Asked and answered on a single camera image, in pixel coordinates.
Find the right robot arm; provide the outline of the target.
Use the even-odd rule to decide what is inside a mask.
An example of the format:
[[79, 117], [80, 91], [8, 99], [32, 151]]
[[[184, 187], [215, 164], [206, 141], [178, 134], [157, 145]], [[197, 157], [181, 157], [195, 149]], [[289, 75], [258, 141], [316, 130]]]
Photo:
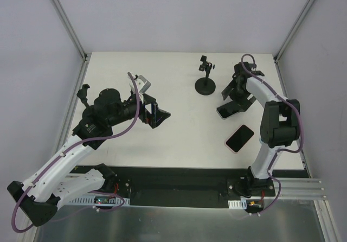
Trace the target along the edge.
[[300, 103], [285, 99], [265, 82], [265, 75], [255, 64], [239, 62], [234, 66], [232, 81], [222, 91], [224, 99], [231, 101], [218, 107], [221, 118], [247, 111], [258, 101], [263, 107], [260, 124], [261, 148], [245, 177], [233, 185], [233, 191], [249, 198], [273, 184], [271, 177], [279, 152], [300, 137]]

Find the black clamp phone stand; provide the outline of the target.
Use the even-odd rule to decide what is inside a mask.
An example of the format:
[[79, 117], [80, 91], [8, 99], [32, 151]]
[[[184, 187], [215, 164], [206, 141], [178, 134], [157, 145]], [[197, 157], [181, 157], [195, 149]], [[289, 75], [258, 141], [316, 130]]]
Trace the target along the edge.
[[216, 89], [215, 82], [209, 77], [211, 70], [215, 68], [211, 62], [207, 61], [207, 57], [202, 55], [200, 58], [199, 71], [205, 72], [205, 77], [199, 78], [195, 82], [195, 90], [201, 95], [211, 95]]

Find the phone with clear case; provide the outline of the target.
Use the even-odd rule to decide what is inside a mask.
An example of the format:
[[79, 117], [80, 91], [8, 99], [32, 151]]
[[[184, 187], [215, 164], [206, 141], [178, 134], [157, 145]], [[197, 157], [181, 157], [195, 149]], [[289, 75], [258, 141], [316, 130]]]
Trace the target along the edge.
[[236, 113], [245, 112], [245, 108], [238, 102], [232, 100], [219, 106], [216, 111], [222, 119], [227, 119]]

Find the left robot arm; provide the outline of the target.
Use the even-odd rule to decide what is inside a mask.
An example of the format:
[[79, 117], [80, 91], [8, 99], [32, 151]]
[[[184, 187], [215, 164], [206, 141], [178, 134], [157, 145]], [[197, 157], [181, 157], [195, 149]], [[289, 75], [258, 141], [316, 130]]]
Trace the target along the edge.
[[103, 163], [75, 180], [66, 183], [62, 180], [103, 142], [129, 132], [137, 120], [154, 129], [171, 116], [158, 107], [155, 98], [136, 90], [131, 90], [130, 97], [122, 101], [116, 89], [107, 88], [99, 93], [93, 105], [89, 105], [88, 89], [89, 85], [84, 84], [76, 94], [86, 108], [66, 143], [33, 176], [8, 185], [7, 190], [16, 201], [11, 217], [15, 232], [21, 232], [16, 227], [19, 209], [29, 218], [31, 227], [39, 227], [51, 220], [61, 207], [85, 193], [115, 197], [119, 180]]

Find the phone with pink case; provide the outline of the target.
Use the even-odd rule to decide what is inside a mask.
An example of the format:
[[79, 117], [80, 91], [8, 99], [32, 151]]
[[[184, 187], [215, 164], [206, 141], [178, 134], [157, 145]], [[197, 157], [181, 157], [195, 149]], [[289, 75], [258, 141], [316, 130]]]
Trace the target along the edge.
[[226, 141], [225, 145], [234, 153], [238, 153], [254, 136], [254, 131], [241, 125]]

